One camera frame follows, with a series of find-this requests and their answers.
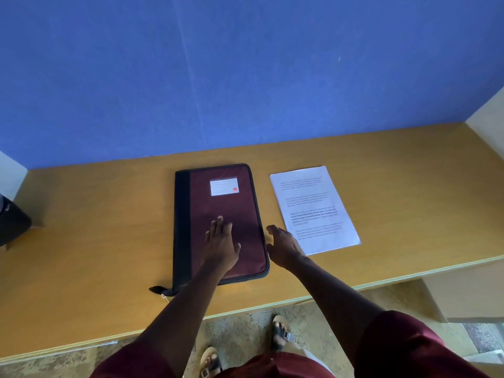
maroon folder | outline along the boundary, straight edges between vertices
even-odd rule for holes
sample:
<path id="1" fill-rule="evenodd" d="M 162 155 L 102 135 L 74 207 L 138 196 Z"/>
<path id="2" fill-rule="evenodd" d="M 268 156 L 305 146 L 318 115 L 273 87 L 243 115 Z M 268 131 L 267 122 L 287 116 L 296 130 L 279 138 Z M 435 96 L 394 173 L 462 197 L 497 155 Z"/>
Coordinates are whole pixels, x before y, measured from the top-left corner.
<path id="1" fill-rule="evenodd" d="M 240 257 L 219 285 L 261 278 L 270 264 L 247 164 L 200 168 L 175 173 L 173 288 L 151 291 L 173 295 L 194 276 L 205 246 L 205 232 L 218 215 L 232 222 L 231 235 L 241 244 Z"/>

foot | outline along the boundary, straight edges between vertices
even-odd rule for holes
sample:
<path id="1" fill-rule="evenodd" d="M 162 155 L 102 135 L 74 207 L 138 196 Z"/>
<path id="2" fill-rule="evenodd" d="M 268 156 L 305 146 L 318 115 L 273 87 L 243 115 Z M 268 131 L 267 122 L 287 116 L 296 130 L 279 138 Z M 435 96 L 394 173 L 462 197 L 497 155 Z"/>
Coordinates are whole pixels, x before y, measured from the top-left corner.
<path id="1" fill-rule="evenodd" d="M 286 327 L 284 324 L 280 323 L 280 322 L 274 322 L 273 323 L 273 326 L 275 327 L 275 333 L 276 332 L 284 332 L 286 331 Z M 281 349 L 285 346 L 285 344 L 288 342 L 285 338 L 283 338 L 281 335 L 279 334 L 275 334 L 273 336 L 273 339 L 272 339 L 272 342 L 277 345 L 276 348 L 274 348 L 274 351 L 281 351 Z"/>
<path id="2" fill-rule="evenodd" d="M 205 362 L 203 363 L 203 368 L 199 372 L 200 377 L 213 378 L 218 373 L 220 373 L 222 371 L 222 369 L 220 367 L 216 367 L 215 369 L 210 370 L 212 368 L 212 365 L 215 364 L 215 361 L 217 360 L 217 358 L 218 358 L 217 354 L 212 354 L 205 360 Z"/>

person's left arm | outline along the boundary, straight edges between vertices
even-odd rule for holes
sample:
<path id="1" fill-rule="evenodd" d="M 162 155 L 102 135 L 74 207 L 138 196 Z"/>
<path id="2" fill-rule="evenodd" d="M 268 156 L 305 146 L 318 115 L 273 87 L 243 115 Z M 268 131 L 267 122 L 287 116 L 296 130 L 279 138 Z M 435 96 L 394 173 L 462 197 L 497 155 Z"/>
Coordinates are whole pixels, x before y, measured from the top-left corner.
<path id="1" fill-rule="evenodd" d="M 200 270 L 135 341 L 137 348 L 143 344 L 154 349 L 177 378 L 184 373 L 217 284 L 238 260 L 240 244 L 233 244 L 231 227 L 232 223 L 224 225 L 222 216 L 212 221 Z M 129 362 L 135 363 L 134 359 L 133 353 Z"/>

hand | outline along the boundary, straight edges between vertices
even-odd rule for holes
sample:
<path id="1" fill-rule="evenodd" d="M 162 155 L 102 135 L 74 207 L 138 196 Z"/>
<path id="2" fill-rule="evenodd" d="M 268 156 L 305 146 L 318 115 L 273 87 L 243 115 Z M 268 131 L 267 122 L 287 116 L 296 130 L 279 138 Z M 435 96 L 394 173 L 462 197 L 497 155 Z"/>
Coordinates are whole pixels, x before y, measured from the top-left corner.
<path id="1" fill-rule="evenodd" d="M 266 250 L 276 265 L 289 270 L 293 262 L 306 256 L 290 232 L 276 225 L 269 225 L 266 229 L 270 235 L 273 235 L 273 244 L 266 244 Z"/>
<path id="2" fill-rule="evenodd" d="M 218 216 L 212 220 L 210 230 L 205 233 L 205 249 L 203 251 L 203 265 L 219 268 L 224 275 L 238 260 L 240 243 L 233 244 L 231 228 L 233 223 L 224 225 L 224 218 Z"/>

light-colored pants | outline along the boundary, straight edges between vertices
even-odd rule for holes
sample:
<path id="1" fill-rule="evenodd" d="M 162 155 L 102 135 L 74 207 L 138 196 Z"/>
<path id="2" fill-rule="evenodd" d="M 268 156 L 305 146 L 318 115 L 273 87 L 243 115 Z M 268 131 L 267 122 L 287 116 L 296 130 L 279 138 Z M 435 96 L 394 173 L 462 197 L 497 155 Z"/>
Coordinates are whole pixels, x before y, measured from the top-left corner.
<path id="1" fill-rule="evenodd" d="M 285 345 L 282 347 L 282 351 L 285 351 L 287 353 L 294 353 L 294 354 L 302 355 L 303 357 L 308 357 L 309 359 L 312 359 L 315 362 L 318 362 L 319 364 L 321 364 L 327 370 L 331 371 L 331 369 L 329 369 L 324 362 L 322 362 L 316 356 L 314 356 L 310 352 L 310 350 L 303 349 L 301 346 L 299 346 L 295 342 L 287 342 L 287 343 L 285 343 Z"/>

